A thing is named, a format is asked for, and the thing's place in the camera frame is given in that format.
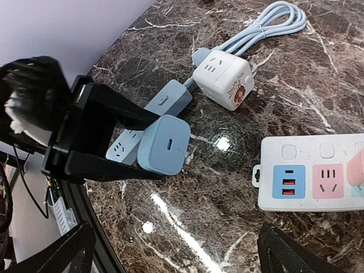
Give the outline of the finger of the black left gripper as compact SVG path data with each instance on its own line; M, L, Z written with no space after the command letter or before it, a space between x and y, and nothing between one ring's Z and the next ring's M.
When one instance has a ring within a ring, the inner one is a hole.
M116 180L162 180L163 176L141 168L107 160L95 155L71 151L65 164L65 173L70 177L79 177L98 182Z
M89 101L102 105L125 128L147 128L160 118L105 84L89 83Z

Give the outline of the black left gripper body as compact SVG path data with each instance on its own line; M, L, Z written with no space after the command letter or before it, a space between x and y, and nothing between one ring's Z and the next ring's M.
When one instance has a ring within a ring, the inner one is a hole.
M101 181L100 171L114 130L114 116L106 105L113 90L89 76L78 76L71 103L57 131L51 135L42 174L65 181Z

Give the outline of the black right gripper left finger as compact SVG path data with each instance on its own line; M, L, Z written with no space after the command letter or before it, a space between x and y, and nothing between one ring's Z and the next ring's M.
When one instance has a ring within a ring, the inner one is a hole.
M4 272L91 272L96 236L82 222L54 243Z

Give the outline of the pink cube socket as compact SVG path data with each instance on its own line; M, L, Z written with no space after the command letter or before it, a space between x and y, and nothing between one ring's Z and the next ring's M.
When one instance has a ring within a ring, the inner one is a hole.
M364 180L363 149L347 163L347 180L351 186L362 187Z

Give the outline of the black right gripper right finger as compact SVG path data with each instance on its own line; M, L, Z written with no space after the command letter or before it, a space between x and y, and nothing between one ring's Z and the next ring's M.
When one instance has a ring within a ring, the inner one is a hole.
M257 240L262 272L343 272L305 249L273 224L264 224Z

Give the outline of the blue plug adapter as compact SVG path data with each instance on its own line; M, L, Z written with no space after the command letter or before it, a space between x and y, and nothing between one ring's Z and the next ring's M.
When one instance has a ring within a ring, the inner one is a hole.
M186 121L163 115L143 132L137 162L146 171L177 175L185 161L191 128Z

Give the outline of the blue power strip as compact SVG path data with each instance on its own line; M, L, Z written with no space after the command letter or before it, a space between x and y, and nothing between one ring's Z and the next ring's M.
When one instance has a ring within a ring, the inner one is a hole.
M179 115L192 101L187 87L177 80L169 81L145 106L157 114ZM143 131L123 130L106 152L106 159L131 166L137 160L137 152Z

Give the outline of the white multicolour power strip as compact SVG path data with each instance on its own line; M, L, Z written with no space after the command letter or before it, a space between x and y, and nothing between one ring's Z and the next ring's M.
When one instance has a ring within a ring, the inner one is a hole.
M347 180L347 163L363 149L363 134L270 136L260 145L252 184L269 212L363 210L363 186Z

